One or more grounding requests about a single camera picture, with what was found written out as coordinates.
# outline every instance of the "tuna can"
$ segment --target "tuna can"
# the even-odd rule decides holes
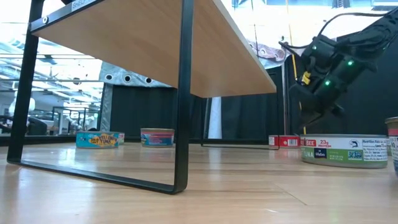
[[[387,118],[386,124],[388,127],[388,136],[390,139],[390,149],[392,160],[394,161],[394,168],[398,175],[398,117]]]
[[[124,133],[119,133],[119,145],[124,144]]]
[[[76,147],[81,149],[109,149],[119,146],[119,133],[104,131],[78,131]]]
[[[392,156],[392,152],[391,152],[391,136],[389,137],[388,141],[387,141],[387,155]]]
[[[141,144],[144,147],[172,147],[173,129],[141,128]]]
[[[268,145],[271,149],[300,147],[300,136],[271,135],[268,137]]]
[[[385,168],[387,142],[383,135],[301,135],[302,160],[326,166]]]

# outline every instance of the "can label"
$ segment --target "can label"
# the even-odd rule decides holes
[[[398,136],[390,136],[391,155],[398,162]]]
[[[336,162],[387,162],[387,138],[302,137],[303,159],[328,159]]]
[[[124,143],[124,133],[119,133],[119,145]]]
[[[119,133],[85,133],[77,132],[76,147],[109,148],[119,146]]]
[[[142,133],[141,143],[144,146],[173,146],[173,134]]]
[[[398,136],[398,129],[395,129],[395,128],[388,129],[388,135],[389,136]]]
[[[270,147],[299,147],[299,136],[269,136],[268,145]]]
[[[268,137],[268,145],[272,147],[279,147],[278,143],[278,136],[269,136]]]

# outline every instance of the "black metal table leg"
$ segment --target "black metal table leg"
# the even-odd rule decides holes
[[[173,193],[183,191],[188,184],[192,25],[193,0],[182,0]]]
[[[70,14],[78,13],[103,0],[92,1],[85,7],[73,11]],[[85,177],[89,179],[106,181],[114,184],[126,185],[129,187],[137,187],[145,190],[152,190],[165,194],[176,194],[183,191],[188,183],[188,139],[190,133],[190,84],[191,84],[191,60],[192,60],[192,32],[193,32],[193,1],[182,0],[182,18],[180,31],[180,62],[178,75],[178,91],[177,91],[177,128],[175,130],[175,170],[174,184],[161,184],[146,180],[132,179],[128,177],[120,177],[116,175],[102,174],[85,170],[72,169],[69,167],[53,166],[39,162],[30,162],[21,160],[22,148],[24,146],[24,135],[27,113],[29,108],[30,93],[32,90],[32,80],[34,76],[35,60],[37,54],[37,45],[39,38],[31,34],[28,29],[25,52],[22,62],[21,80],[19,83],[19,92],[17,96],[16,112],[12,126],[11,143],[9,146],[7,161],[36,169],[59,172],[62,174]],[[41,17],[44,0],[32,0],[30,7],[29,26],[31,22]],[[71,4],[65,6],[61,11],[66,12],[71,9]]]
[[[33,22],[42,17],[43,5],[44,0],[32,0],[30,4],[29,22]],[[30,27],[28,26],[7,161],[20,162],[22,158],[38,44],[39,38],[30,33]]]
[[[85,125],[86,125],[86,114],[87,114],[87,108],[85,108],[85,111],[83,112],[83,125],[81,126],[81,129],[83,131],[85,130]]]

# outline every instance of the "tin can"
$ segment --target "tin can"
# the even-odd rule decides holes
[[[172,147],[173,129],[141,128],[141,144],[144,147]]]
[[[119,133],[119,145],[124,144],[124,133]]]
[[[398,176],[398,117],[387,118],[386,124],[388,127],[388,136],[390,140],[390,149],[392,160],[394,162],[394,169]]]
[[[301,142],[304,162],[353,168],[387,166],[387,136],[306,134],[301,135]]]
[[[104,131],[78,131],[76,147],[88,149],[109,149],[119,146],[119,133]]]
[[[268,145],[271,149],[300,147],[300,136],[271,135],[268,137]]]

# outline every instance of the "black curtain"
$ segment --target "black curtain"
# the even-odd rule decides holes
[[[330,114],[313,126],[307,133],[325,134],[387,134],[386,118],[398,116],[398,42],[394,42],[377,60],[378,72],[363,72],[342,94],[337,103],[345,109],[345,117],[336,118]],[[300,60],[296,61],[298,73],[303,72]],[[291,57],[285,63],[290,82],[294,82]],[[292,132],[302,133],[299,125],[299,103],[289,96],[289,115]]]
[[[200,138],[202,98],[191,95],[191,138]],[[139,137],[141,128],[172,128],[176,126],[177,90],[113,86],[111,131]]]
[[[267,71],[278,94],[222,97],[223,139],[268,140],[268,135],[283,134],[282,69],[277,67]]]
[[[280,67],[268,72],[280,90],[282,88]],[[111,131],[121,131],[126,133],[126,136],[139,137],[140,128],[175,129],[176,97],[177,90],[174,88],[113,86]],[[223,97],[221,102],[223,139],[266,141],[268,135],[280,133],[283,131],[283,109],[282,103],[278,102],[282,100],[282,94],[279,96],[276,93]],[[190,137],[198,139],[201,137],[205,100],[192,95],[191,102]]]

